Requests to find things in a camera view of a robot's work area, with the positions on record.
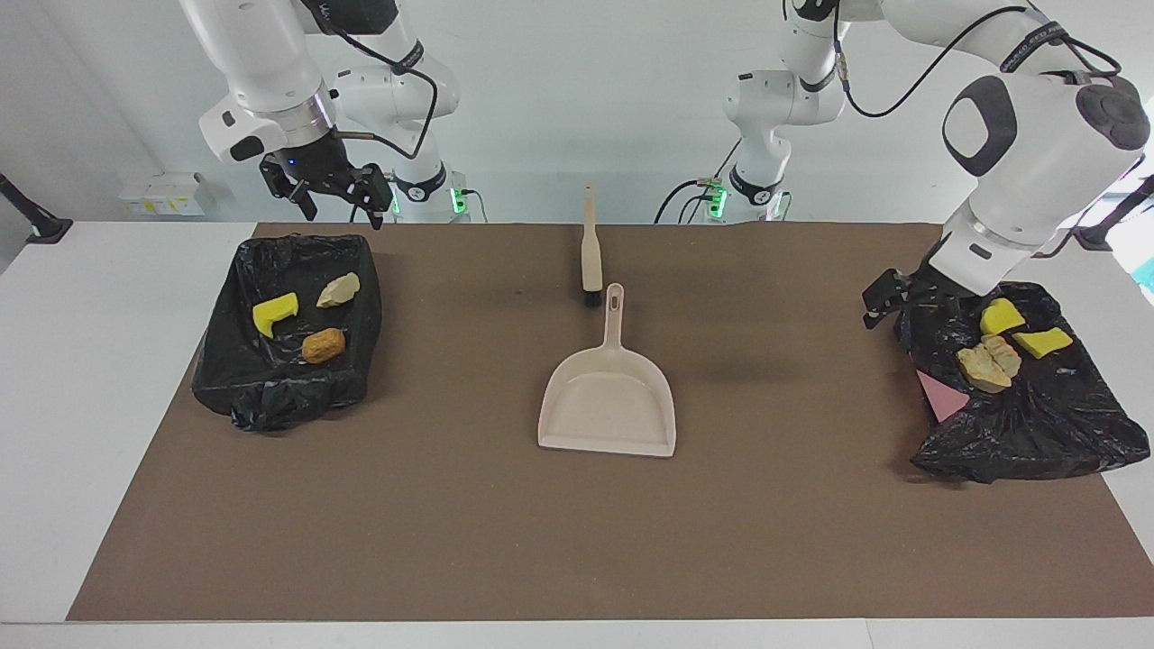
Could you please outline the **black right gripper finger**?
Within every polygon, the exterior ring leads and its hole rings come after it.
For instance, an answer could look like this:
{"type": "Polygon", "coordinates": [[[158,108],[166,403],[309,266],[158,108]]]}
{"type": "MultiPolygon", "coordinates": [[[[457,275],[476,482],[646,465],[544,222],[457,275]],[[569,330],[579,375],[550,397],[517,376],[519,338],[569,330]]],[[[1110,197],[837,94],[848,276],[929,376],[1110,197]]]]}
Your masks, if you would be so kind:
{"type": "Polygon", "coordinates": [[[306,181],[295,181],[286,173],[275,155],[264,155],[258,163],[260,173],[273,197],[286,200],[300,210],[306,222],[317,217],[317,206],[306,181]]]}
{"type": "Polygon", "coordinates": [[[352,173],[352,187],[349,202],[353,211],[364,211],[372,229],[384,225],[384,214],[389,212],[394,202],[391,185],[379,164],[367,164],[352,173]]]}

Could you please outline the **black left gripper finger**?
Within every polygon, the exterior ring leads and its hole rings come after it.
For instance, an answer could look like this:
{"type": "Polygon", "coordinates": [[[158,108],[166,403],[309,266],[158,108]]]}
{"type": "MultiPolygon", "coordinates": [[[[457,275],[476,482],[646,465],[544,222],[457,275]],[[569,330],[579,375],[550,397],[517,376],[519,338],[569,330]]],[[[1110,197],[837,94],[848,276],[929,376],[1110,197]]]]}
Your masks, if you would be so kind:
{"type": "Polygon", "coordinates": [[[899,270],[884,270],[862,292],[862,321],[865,329],[874,330],[890,314],[902,311],[911,301],[911,277],[899,270]]]}

